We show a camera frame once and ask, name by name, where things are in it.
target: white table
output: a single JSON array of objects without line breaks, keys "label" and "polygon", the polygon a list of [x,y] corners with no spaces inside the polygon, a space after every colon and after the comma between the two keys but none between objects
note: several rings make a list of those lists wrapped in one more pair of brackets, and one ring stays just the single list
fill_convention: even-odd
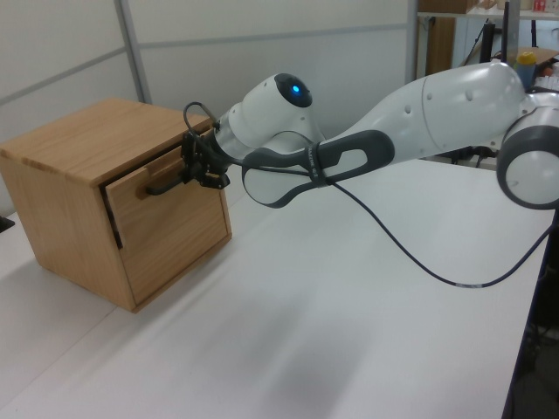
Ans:
[{"label": "white table", "polygon": [[[343,184],[464,282],[506,271],[553,216],[430,161]],[[333,188],[230,203],[233,240],[136,315],[38,267],[20,223],[0,235],[0,418],[500,418],[544,244],[459,289]]]}]

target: wooden box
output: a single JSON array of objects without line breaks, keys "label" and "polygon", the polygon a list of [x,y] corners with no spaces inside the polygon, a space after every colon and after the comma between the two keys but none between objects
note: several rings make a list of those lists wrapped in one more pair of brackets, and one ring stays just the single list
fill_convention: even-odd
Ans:
[{"label": "wooden box", "polygon": [[227,243],[223,190],[189,182],[145,192],[176,176],[185,129],[181,112],[110,99],[0,144],[37,261],[135,312]]},{"label": "wooden box", "polygon": [[418,11],[466,14],[480,0],[418,0]]}]

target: drawer front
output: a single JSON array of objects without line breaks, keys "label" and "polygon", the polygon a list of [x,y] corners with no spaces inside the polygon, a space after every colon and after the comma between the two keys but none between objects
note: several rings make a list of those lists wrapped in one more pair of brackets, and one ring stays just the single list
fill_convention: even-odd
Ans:
[{"label": "drawer front", "polygon": [[159,196],[145,192],[176,177],[181,166],[177,148],[106,187],[138,305],[231,236],[223,191],[189,182]]}]

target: black cord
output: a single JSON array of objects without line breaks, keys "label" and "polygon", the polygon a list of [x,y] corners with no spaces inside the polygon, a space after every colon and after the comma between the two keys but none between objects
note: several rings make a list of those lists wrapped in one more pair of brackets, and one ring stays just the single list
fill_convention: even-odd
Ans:
[{"label": "black cord", "polygon": [[[197,132],[194,130],[194,128],[189,123],[189,118],[188,118],[188,115],[187,115],[187,111],[192,106],[200,106],[204,110],[204,112],[206,112],[206,114],[210,117],[211,122],[212,122],[214,127],[219,127],[219,124],[216,120],[216,117],[213,116],[213,114],[210,112],[210,110],[201,102],[190,102],[187,106],[184,107],[184,109],[183,109],[184,123],[188,127],[190,133],[192,134],[192,138],[194,138],[194,141],[196,142],[196,144],[198,146],[204,148],[205,145],[202,143],[202,139],[200,138],[200,136],[197,134]],[[262,172],[283,173],[283,174],[286,174],[286,175],[301,175],[301,176],[309,177],[308,172],[303,172],[301,170],[291,170],[291,169],[288,169],[288,168],[268,168],[266,166],[251,166],[251,165],[248,165],[248,164],[244,163],[243,161],[241,161],[239,159],[235,159],[233,157],[230,157],[229,155],[220,155],[220,156],[226,162],[228,162],[229,164],[233,164],[235,166],[240,166],[241,168],[249,168],[249,169],[253,169],[253,170],[260,170]]]},{"label": "black cord", "polygon": [[[188,121],[188,116],[186,114],[186,111],[189,109],[189,107],[194,106],[194,105],[198,105],[200,106],[205,112],[206,114],[212,119],[212,122],[214,123],[214,126],[217,125],[217,121],[215,119],[215,117],[211,114],[211,112],[208,110],[208,108],[206,106],[204,106],[202,103],[200,102],[190,102],[187,106],[184,107],[184,111],[183,111],[183,116],[184,116],[184,122],[186,123],[186,126],[189,128],[189,131],[192,133],[193,138],[195,139],[195,141],[197,142],[197,144],[201,145],[201,147],[204,147],[203,143],[202,143],[202,139],[198,136],[198,134],[194,131],[194,129],[192,128],[191,124]],[[297,171],[297,170],[289,170],[289,169],[283,169],[283,168],[267,168],[267,167],[260,167],[260,166],[248,166],[246,164],[244,164],[242,161],[238,160],[238,159],[233,159],[229,156],[227,156],[227,161],[230,164],[235,164],[238,165],[240,167],[243,168],[251,168],[251,169],[256,169],[256,170],[263,170],[263,171],[268,171],[268,172],[273,172],[273,173],[285,173],[285,174],[289,174],[289,175],[304,175],[304,176],[308,176],[307,172],[302,172],[302,171]],[[376,214],[372,211],[372,209],[370,209],[363,201],[361,201],[359,198],[357,198],[355,195],[353,195],[351,192],[349,192],[348,190],[346,190],[345,188],[343,188],[342,186],[338,185],[336,182],[331,182],[327,179],[327,183],[331,186],[334,186],[336,189],[340,190],[343,194],[345,194],[346,196],[348,196],[349,198],[351,198],[353,201],[355,201],[358,205],[360,205],[365,211],[367,211],[369,213],[370,216],[372,216],[375,221],[378,223],[378,225],[384,230],[384,232],[388,235],[388,237],[390,237],[390,239],[392,239],[392,241],[394,242],[394,244],[408,257],[411,259],[411,261],[413,261],[417,266],[419,266],[423,271],[427,272],[429,275],[431,275],[432,277],[434,277],[435,279],[437,279],[440,282],[443,282],[445,284],[448,285],[452,285],[452,286],[457,286],[459,288],[487,288],[489,286],[492,285],[497,285],[500,282],[504,281],[505,279],[507,279],[508,277],[510,277],[513,273],[515,273],[518,268],[520,268],[524,262],[526,262],[526,260],[532,255],[532,253],[534,253],[534,251],[538,248],[538,246],[542,243],[542,241],[545,239],[545,237],[547,237],[549,235],[549,233],[551,233],[551,231],[553,231],[555,229],[555,225],[551,224],[544,232],[543,234],[535,241],[534,245],[532,245],[532,247],[526,252],[526,254],[505,274],[501,275],[500,277],[498,277],[497,279],[494,279],[493,281],[488,281],[485,283],[481,283],[481,284],[462,284],[460,282],[454,282],[451,281],[449,279],[445,279],[441,276],[439,276],[438,274],[436,274],[435,272],[431,271],[429,268],[427,268],[424,264],[422,264],[421,262],[419,262],[395,237],[394,235],[388,230],[388,228],[383,224],[383,222],[380,220],[380,218],[378,216],[376,216]]]},{"label": "black cord", "polygon": [[530,255],[532,253],[534,253],[534,251],[537,249],[537,247],[542,243],[542,241],[545,239],[545,237],[548,236],[549,233],[551,233],[551,231],[553,231],[553,229],[555,228],[554,224],[550,225],[548,227],[547,230],[545,230],[543,232],[543,234],[540,236],[540,238],[538,238],[534,245],[526,252],[526,254],[505,274],[501,275],[500,277],[498,277],[497,279],[494,279],[493,281],[488,281],[482,284],[461,284],[460,282],[454,282],[451,281],[449,279],[445,279],[441,276],[439,276],[438,274],[436,274],[435,272],[431,271],[429,268],[427,268],[424,264],[422,264],[421,262],[419,262],[395,237],[394,235],[388,230],[388,228],[386,228],[386,226],[383,224],[383,222],[378,218],[378,216],[376,216],[376,214],[367,206],[365,205],[359,198],[357,198],[355,195],[353,195],[351,192],[349,192],[348,190],[346,190],[345,188],[341,187],[340,185],[338,185],[335,182],[331,182],[330,183],[332,186],[334,186],[335,188],[337,188],[338,190],[340,190],[343,194],[349,196],[351,199],[353,199],[357,204],[359,204],[365,211],[367,211],[369,213],[370,216],[372,216],[375,221],[378,223],[378,225],[381,227],[381,229],[384,230],[384,232],[388,235],[388,237],[390,237],[392,239],[392,241],[394,242],[394,244],[396,246],[398,246],[400,248],[400,250],[408,257],[410,258],[417,266],[419,266],[421,269],[423,269],[425,272],[427,272],[429,275],[431,275],[432,277],[434,277],[435,279],[444,282],[445,284],[448,285],[452,285],[452,286],[457,286],[460,288],[487,288],[489,286],[492,285],[497,285],[500,282],[504,281],[505,279],[507,279],[508,277],[510,277],[513,273],[516,272],[516,270],[518,270],[518,268],[520,268],[524,262],[526,262],[526,260],[530,257]]},{"label": "black cord", "polygon": [[480,33],[478,34],[478,37],[475,38],[475,41],[473,41],[473,46],[472,49],[470,50],[470,53],[468,54],[468,56],[466,57],[466,59],[464,60],[464,65],[468,64],[468,61],[470,61],[470,58],[473,55],[473,50],[475,49],[475,45],[478,44],[478,42],[480,41],[481,38],[481,34],[483,33],[483,28],[481,28]]}]

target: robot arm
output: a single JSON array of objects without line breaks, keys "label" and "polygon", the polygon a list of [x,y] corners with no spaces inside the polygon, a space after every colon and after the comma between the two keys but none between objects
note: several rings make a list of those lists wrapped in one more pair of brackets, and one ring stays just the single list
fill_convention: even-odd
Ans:
[{"label": "robot arm", "polygon": [[252,89],[204,140],[213,152],[243,162],[243,183],[255,201],[280,208],[309,189],[498,138],[505,194],[529,208],[559,207],[559,96],[525,94],[507,65],[471,65],[413,81],[331,139],[311,105],[299,79],[278,74]]}]

